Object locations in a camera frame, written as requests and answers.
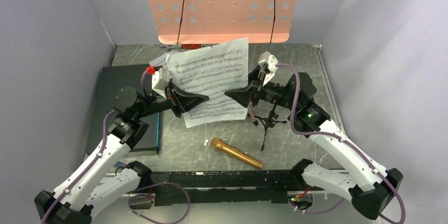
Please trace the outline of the black microphone tripod stand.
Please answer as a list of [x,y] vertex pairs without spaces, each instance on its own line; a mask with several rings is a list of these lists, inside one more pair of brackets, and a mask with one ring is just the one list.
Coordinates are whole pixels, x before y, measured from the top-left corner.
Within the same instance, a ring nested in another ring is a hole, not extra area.
[[276,108],[277,105],[275,104],[271,111],[269,112],[267,117],[260,117],[260,116],[255,116],[256,121],[260,121],[261,124],[263,125],[264,128],[264,138],[263,138],[263,143],[261,145],[260,150],[263,151],[264,147],[265,147],[265,142],[266,142],[266,137],[267,137],[267,131],[270,128],[274,128],[274,126],[276,124],[286,124],[287,121],[286,120],[278,120],[279,114],[276,113]]

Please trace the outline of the pink perforated music stand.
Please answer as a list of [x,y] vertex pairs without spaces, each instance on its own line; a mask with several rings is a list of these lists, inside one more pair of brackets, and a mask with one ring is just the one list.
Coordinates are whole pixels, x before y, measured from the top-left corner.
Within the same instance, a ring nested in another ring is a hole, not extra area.
[[296,0],[148,0],[163,44],[281,43]]

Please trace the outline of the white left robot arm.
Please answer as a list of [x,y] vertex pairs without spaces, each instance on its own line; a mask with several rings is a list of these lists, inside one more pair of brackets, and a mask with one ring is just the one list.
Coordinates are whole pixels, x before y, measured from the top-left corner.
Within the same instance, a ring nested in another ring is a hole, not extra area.
[[109,170],[142,139],[148,124],[143,117],[171,110],[176,117],[208,101],[208,96],[189,93],[173,83],[163,90],[142,94],[133,87],[119,90],[113,110],[105,117],[116,115],[110,126],[102,123],[102,139],[95,150],[60,185],[52,191],[41,191],[34,199],[41,223],[91,223],[92,219],[122,194],[145,192],[156,186],[169,186],[168,181],[157,183],[152,171],[139,161],[126,164],[113,178]]

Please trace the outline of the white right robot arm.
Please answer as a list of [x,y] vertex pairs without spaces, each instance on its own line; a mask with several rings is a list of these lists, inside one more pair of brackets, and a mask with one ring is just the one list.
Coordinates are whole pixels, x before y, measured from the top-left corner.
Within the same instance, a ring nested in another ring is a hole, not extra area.
[[286,85],[264,83],[265,70],[256,67],[248,86],[227,90],[225,95],[244,107],[260,100],[290,110],[291,129],[326,150],[347,172],[346,175],[325,169],[302,159],[291,168],[291,183],[298,190],[316,186],[350,201],[364,217],[383,218],[383,210],[393,198],[399,202],[405,219],[403,200],[397,195],[403,174],[374,161],[342,131],[331,116],[314,101],[316,88],[307,73],[295,71]]

